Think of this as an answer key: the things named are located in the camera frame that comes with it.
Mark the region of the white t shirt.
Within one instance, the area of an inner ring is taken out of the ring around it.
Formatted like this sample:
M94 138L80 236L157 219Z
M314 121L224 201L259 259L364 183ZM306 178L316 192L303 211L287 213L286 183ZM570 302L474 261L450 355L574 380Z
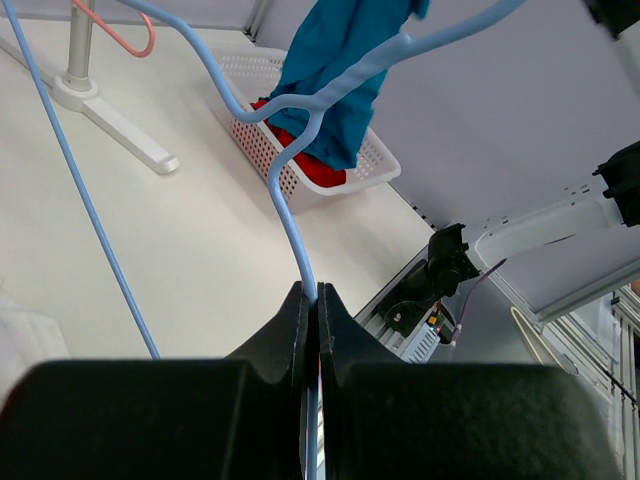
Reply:
M1 404L30 368L69 357L58 323L22 307L1 288Z

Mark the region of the red t shirt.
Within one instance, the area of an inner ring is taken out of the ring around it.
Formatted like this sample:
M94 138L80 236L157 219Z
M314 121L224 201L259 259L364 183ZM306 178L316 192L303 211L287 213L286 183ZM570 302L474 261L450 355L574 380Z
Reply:
M295 140L294 136L287 131L271 125L268 121L265 121L265 124L283 147L287 147ZM344 170L333 170L307 153L297 154L294 161L302 172L320 187L332 188L347 182L347 174Z

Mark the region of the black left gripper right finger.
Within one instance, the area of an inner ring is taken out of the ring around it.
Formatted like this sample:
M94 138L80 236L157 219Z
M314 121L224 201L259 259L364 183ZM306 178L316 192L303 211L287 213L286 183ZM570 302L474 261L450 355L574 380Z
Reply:
M617 479L593 402L562 370L411 364L318 287L330 479Z

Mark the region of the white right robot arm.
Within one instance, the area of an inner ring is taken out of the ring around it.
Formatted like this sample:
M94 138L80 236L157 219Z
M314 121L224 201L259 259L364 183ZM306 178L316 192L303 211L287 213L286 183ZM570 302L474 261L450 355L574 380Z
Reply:
M639 162L632 28L614 39L586 1L527 1L482 33L394 66L375 131L396 191L537 319L639 270L613 162Z

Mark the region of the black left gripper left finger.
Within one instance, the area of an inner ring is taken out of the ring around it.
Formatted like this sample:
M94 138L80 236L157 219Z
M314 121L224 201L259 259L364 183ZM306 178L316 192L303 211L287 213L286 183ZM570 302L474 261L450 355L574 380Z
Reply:
M1 411L5 479L299 479L308 301L221 359L56 360Z

